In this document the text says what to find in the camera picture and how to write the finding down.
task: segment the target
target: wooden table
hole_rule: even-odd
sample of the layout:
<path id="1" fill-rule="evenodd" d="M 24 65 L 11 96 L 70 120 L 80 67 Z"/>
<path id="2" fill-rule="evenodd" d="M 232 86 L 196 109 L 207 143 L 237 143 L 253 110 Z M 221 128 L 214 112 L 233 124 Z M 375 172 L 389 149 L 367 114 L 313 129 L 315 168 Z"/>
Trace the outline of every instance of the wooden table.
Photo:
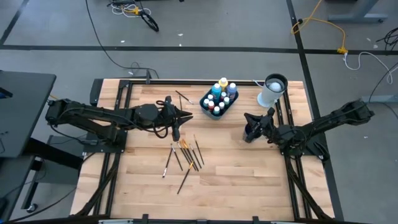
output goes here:
<path id="1" fill-rule="evenodd" d="M 118 83 L 118 79 L 104 80 L 98 107 L 113 109 Z M 266 114 L 256 101 L 261 89 L 238 86 L 239 99 L 222 119 L 214 121 L 204 115 L 198 105 L 209 88 L 209 85 L 134 84 L 130 106 L 155 103 L 170 95 L 172 103 L 179 107 L 175 90 L 195 103 L 191 105 L 182 99 L 183 110 L 192 112 L 193 119 L 180 128 L 180 133 L 181 138 L 193 146 L 193 135 L 196 135 L 205 165 L 199 172 L 191 170 L 177 195 L 188 163 L 174 144 L 184 171 L 172 155 L 167 175 L 162 178 L 171 134 L 159 139 L 145 131 L 129 131 L 119 165 L 112 218 L 141 218 L 147 213 L 151 219 L 252 220 L 253 216 L 260 220 L 294 219 L 284 157 L 277 146 L 268 144 L 264 137 L 250 144 L 242 138 L 246 125 L 243 114 Z M 311 122 L 303 83 L 289 82 L 288 93 L 295 124 Z M 83 164 L 72 214 L 84 206 L 97 188 L 103 157 L 96 154 Z M 325 213 L 333 216 L 321 161 L 315 156 L 303 156 L 302 164 L 308 191 Z M 300 216 L 304 217 L 302 198 L 298 189 L 296 191 Z"/>

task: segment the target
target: concrete floor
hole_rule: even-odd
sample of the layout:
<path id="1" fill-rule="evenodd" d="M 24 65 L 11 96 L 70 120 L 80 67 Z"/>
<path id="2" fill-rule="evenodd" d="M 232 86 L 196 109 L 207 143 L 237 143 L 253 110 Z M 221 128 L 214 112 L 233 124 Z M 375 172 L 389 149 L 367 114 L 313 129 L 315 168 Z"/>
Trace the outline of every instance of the concrete floor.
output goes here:
<path id="1" fill-rule="evenodd" d="M 0 33 L 5 30 L 22 0 L 0 1 Z M 152 10 L 160 32 L 150 30 L 141 19 L 116 16 L 106 7 L 107 0 L 89 0 L 98 35 L 106 46 L 196 46 L 196 47 L 277 47 L 297 48 L 290 35 L 290 18 L 285 1 L 203 0 L 179 3 L 145 1 Z M 297 17 L 307 17 L 316 0 L 294 0 Z M 324 2 L 315 14 L 344 13 L 351 4 Z M 342 24 L 349 50 L 372 50 L 374 41 L 396 27 L 398 3 L 379 2 L 373 9 L 389 13 L 383 24 Z M 310 23 L 301 33 L 306 49 L 337 49 L 341 32 L 329 25 Z M 98 46 L 85 3 L 80 0 L 30 0 L 8 37 L 6 45 L 85 45 Z M 384 46 L 377 44 L 376 50 Z M 158 71 L 161 78 L 263 79 L 270 73 L 284 74 L 289 80 L 303 80 L 298 54 L 252 52 L 110 52 L 121 65 L 139 62 Z M 398 56 L 380 56 L 392 66 Z M 386 72 L 374 58 L 362 57 L 363 68 L 348 70 L 340 55 L 307 54 L 321 114 L 327 114 L 350 100 L 369 95 Z M 357 66 L 358 56 L 349 55 Z M 129 76 L 113 65 L 101 51 L 0 50 L 0 69 L 54 73 L 57 81 L 52 94 L 88 103 L 94 78 Z M 383 81 L 376 94 L 397 93 L 398 81 Z M 398 105 L 391 105 L 398 111 Z M 326 133 L 335 179 L 345 220 L 365 223 L 393 223 L 398 218 L 398 120 L 384 105 L 369 106 L 376 115 L 359 127 L 342 126 Z M 40 118 L 33 137 L 46 141 L 54 134 Z M 79 136 L 79 129 L 62 126 L 66 134 Z M 40 208 L 63 197 L 74 186 L 40 184 L 34 201 Z M 73 196 L 31 219 L 65 217 Z M 16 207 L 13 218 L 26 212 Z"/>

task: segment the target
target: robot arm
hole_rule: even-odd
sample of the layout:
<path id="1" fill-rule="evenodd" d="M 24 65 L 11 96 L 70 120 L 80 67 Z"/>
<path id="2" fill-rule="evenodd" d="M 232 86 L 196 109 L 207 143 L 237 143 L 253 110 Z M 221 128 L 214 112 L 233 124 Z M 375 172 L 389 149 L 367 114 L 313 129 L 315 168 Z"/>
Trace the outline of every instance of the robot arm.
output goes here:
<path id="1" fill-rule="evenodd" d="M 68 99 L 49 101 L 49 110 L 45 119 L 49 125 L 70 124 L 97 135 L 104 142 L 113 144 L 118 140 L 120 131 L 139 129 L 155 133 L 160 138 L 165 138 L 168 128 L 172 128 L 174 141 L 180 139 L 179 127 L 193 118 L 192 113 L 181 111 L 171 104 L 171 97 L 155 104 L 144 104 L 129 109 L 109 110 Z M 110 125 L 102 126 L 93 120 L 106 121 Z"/>
<path id="2" fill-rule="evenodd" d="M 305 144 L 317 134 L 336 128 L 342 124 L 360 125 L 367 123 L 374 115 L 362 100 L 352 101 L 340 109 L 326 116 L 322 116 L 304 126 L 274 125 L 272 116 L 275 110 L 270 108 L 265 116 L 254 116 L 245 113 L 244 116 L 251 127 L 251 132 L 245 141 L 251 142 L 255 137 L 261 135 L 268 139 L 269 143 L 275 143 L 283 153 L 296 156 L 294 151 L 303 151 Z"/>

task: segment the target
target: paint bottle holder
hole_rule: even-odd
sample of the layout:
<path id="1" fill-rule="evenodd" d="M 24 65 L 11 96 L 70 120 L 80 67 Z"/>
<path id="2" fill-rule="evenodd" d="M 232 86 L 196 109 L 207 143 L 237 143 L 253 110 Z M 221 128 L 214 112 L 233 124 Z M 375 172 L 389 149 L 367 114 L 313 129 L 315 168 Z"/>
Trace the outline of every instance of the paint bottle holder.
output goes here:
<path id="1" fill-rule="evenodd" d="M 232 102 L 229 102 L 228 106 L 225 106 L 223 111 L 220 111 L 220 113 L 218 115 L 214 115 L 212 112 L 208 111 L 204 106 L 203 106 L 203 102 L 205 99 L 207 99 L 207 96 L 211 94 L 211 88 L 210 90 L 203 96 L 203 98 L 200 100 L 200 107 L 201 110 L 211 119 L 213 120 L 219 120 L 221 119 L 221 117 L 232 107 L 232 105 L 235 103 L 235 101 L 238 99 L 239 93 L 238 91 L 235 94 L 235 99 Z"/>

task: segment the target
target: wheel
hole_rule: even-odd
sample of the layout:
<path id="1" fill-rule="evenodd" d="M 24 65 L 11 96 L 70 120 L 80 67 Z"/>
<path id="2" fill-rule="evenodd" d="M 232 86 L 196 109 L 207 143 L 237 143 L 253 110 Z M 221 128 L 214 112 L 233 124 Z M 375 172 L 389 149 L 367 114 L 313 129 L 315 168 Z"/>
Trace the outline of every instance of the wheel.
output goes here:
<path id="1" fill-rule="evenodd" d="M 29 208 L 27 208 L 26 212 L 27 213 L 32 213 L 32 212 L 36 211 L 37 207 L 38 207 L 37 204 L 31 203 Z"/>

